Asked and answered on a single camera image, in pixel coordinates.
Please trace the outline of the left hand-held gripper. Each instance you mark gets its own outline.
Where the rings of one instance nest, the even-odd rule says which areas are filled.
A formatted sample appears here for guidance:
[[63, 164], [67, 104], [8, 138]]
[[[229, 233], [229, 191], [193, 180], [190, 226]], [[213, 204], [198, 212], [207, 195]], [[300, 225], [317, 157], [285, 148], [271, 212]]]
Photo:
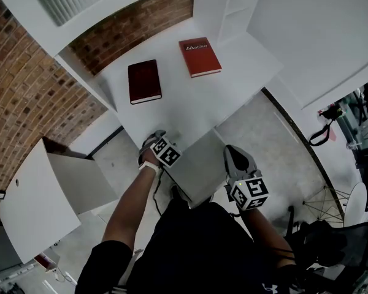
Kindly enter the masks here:
[[182, 156], [181, 152], [177, 149], [176, 145], [171, 143], [164, 135], [165, 130], [156, 130], [153, 135], [150, 135], [142, 145], [140, 149], [138, 163], [143, 163], [143, 153], [146, 150], [150, 150], [158, 161], [166, 166], [172, 167], [176, 161]]

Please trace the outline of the person's left hand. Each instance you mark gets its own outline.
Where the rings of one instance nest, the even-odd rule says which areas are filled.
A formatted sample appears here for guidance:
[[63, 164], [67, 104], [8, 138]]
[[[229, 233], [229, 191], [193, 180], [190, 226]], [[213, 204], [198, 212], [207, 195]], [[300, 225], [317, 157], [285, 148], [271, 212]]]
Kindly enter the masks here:
[[153, 151], [150, 148], [147, 148], [143, 153], [142, 153], [142, 162], [150, 162], [154, 165], [159, 165], [159, 160], [156, 158], [156, 156], [154, 155]]

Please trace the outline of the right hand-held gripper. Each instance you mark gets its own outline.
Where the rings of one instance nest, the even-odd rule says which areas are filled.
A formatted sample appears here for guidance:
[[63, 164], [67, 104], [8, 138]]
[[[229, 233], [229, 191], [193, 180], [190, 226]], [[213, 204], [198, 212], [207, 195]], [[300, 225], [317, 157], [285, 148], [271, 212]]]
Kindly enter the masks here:
[[[234, 202], [240, 211], [262, 206], [269, 197], [269, 191], [252, 155], [241, 148], [236, 150], [233, 145], [226, 145], [223, 157], [225, 170], [231, 177], [224, 186], [228, 200]], [[245, 174], [237, 176], [237, 171]]]

